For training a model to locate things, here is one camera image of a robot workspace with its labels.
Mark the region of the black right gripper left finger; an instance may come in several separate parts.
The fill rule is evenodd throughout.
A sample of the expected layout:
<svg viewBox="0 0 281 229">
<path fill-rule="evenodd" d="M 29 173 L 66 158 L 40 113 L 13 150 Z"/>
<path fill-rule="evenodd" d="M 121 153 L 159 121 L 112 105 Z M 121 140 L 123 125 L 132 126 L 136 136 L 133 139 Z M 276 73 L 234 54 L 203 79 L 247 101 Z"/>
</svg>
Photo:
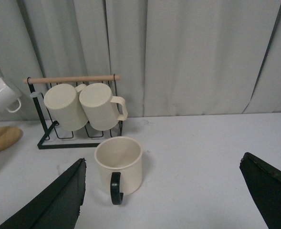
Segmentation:
<svg viewBox="0 0 281 229">
<path fill-rule="evenodd" d="M 0 229 L 73 229 L 85 195 L 86 162 L 78 159 Z"/>
</svg>

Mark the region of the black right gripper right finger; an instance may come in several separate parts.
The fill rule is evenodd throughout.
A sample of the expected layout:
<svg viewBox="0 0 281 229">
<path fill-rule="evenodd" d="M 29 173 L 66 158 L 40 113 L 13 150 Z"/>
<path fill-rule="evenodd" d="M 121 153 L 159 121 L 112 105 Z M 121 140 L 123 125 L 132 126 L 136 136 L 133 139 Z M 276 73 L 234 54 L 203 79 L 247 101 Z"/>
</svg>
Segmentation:
<svg viewBox="0 0 281 229">
<path fill-rule="evenodd" d="M 239 168 L 267 227 L 281 229 L 281 171 L 249 152 Z"/>
</svg>

